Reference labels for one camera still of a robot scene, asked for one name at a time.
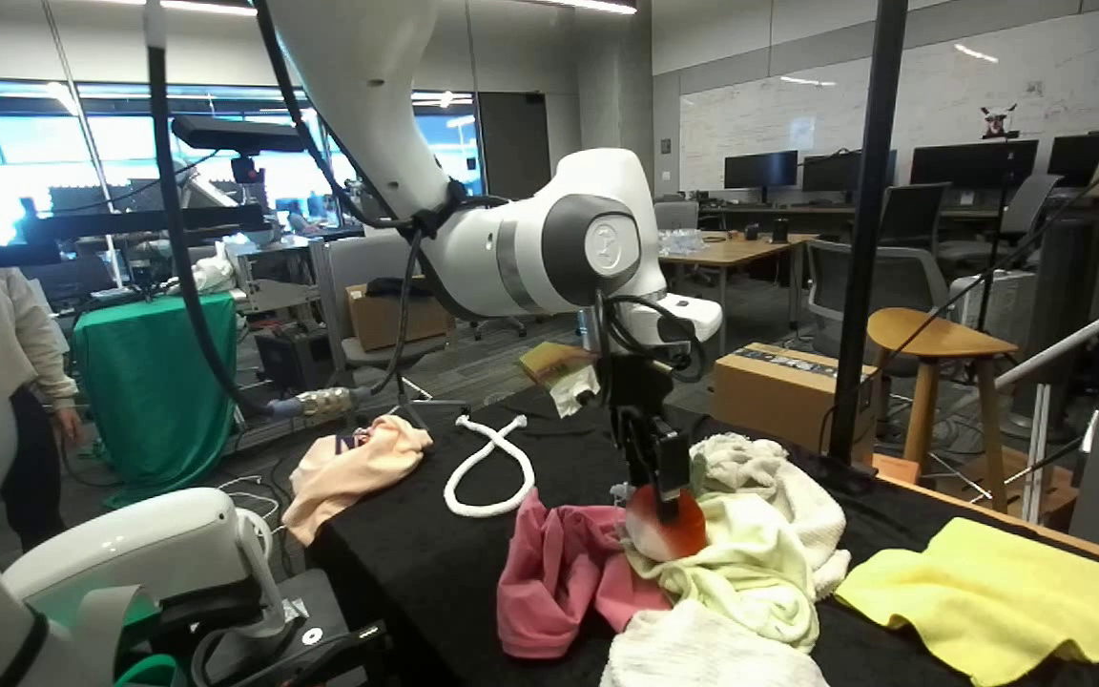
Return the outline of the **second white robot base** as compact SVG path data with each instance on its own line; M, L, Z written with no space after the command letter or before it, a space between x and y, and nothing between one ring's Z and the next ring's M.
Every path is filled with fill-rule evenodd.
M0 384L0 485L15 459ZM222 487L97 514L0 568L0 687L367 687L325 571L278 584Z

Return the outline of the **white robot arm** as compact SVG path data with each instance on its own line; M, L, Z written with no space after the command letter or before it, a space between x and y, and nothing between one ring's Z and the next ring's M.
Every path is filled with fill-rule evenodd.
M663 416L671 378L722 325L722 307L668 289L659 225L635 148L575 148L531 196L469 196L414 113L441 0L261 0L274 70L294 70L382 218L465 318L597 308L598 382L631 480L677 501L690 480Z

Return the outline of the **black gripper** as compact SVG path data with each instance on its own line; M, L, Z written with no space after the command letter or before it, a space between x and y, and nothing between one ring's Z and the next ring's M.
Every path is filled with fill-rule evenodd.
M631 480L656 498L681 498L686 487L686 442L663 412L671 370L652 356L617 350L598 360L598 382Z

